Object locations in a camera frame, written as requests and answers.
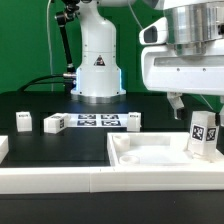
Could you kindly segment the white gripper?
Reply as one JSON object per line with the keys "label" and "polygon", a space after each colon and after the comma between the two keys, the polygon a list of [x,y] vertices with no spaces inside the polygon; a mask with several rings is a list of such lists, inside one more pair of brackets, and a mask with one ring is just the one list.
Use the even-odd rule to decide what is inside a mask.
{"label": "white gripper", "polygon": [[177,120],[185,115],[181,93],[220,96],[220,126],[224,127],[224,44],[210,44],[202,56],[182,57],[167,45],[145,47],[141,68],[148,90],[168,92]]}

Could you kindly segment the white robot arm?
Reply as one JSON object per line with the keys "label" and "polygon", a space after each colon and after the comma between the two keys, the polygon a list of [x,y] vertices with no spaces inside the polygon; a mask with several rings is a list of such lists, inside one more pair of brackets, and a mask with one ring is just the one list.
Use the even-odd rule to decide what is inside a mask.
{"label": "white robot arm", "polygon": [[[116,28],[101,17],[100,6],[129,6],[137,0],[81,0],[82,63],[74,96],[92,103],[124,93],[116,65]],[[184,93],[216,95],[223,104],[224,0],[143,0],[163,17],[142,29],[142,79],[151,91],[165,92],[180,119]]]}

